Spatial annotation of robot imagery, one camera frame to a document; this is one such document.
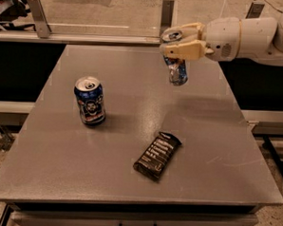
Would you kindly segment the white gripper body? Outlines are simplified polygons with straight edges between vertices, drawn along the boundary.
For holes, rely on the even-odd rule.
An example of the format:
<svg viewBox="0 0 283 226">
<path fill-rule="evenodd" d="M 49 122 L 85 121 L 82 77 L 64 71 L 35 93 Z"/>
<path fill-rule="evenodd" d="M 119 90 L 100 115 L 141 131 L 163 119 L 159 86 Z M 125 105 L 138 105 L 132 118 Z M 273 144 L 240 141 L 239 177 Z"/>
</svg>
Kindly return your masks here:
<svg viewBox="0 0 283 226">
<path fill-rule="evenodd" d="M 205 26 L 202 38 L 205 55 L 213 61 L 231 62 L 239 51 L 240 20 L 235 17 L 217 18 Z"/>
</svg>

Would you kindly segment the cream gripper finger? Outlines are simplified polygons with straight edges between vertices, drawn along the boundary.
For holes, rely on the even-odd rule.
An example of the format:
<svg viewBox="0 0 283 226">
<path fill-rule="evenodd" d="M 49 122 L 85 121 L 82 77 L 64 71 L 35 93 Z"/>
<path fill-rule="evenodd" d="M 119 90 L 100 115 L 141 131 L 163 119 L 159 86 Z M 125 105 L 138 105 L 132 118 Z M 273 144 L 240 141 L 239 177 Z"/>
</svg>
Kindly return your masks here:
<svg viewBox="0 0 283 226">
<path fill-rule="evenodd" d="M 160 46 L 160 53 L 170 59 L 198 60 L 204 56 L 205 51 L 206 43 L 200 40 L 192 42 L 170 42 Z"/>
<path fill-rule="evenodd" d="M 192 37 L 194 39 L 200 39 L 201 33 L 203 32 L 205 25 L 201 22 L 188 23 L 182 26 L 168 28 L 163 33 L 164 40 L 179 41 L 182 38 Z"/>
</svg>

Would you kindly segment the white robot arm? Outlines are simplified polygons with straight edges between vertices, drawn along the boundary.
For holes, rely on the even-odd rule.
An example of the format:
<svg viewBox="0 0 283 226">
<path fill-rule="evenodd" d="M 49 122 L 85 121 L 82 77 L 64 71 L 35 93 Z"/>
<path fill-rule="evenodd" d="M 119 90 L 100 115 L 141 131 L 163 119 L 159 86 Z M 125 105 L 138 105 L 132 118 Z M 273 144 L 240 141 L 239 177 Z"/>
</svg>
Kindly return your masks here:
<svg viewBox="0 0 283 226">
<path fill-rule="evenodd" d="M 209 24 L 168 28 L 160 36 L 160 53 L 170 59 L 231 62 L 250 59 L 261 65 L 283 66 L 283 12 L 278 19 L 221 17 Z"/>
</svg>

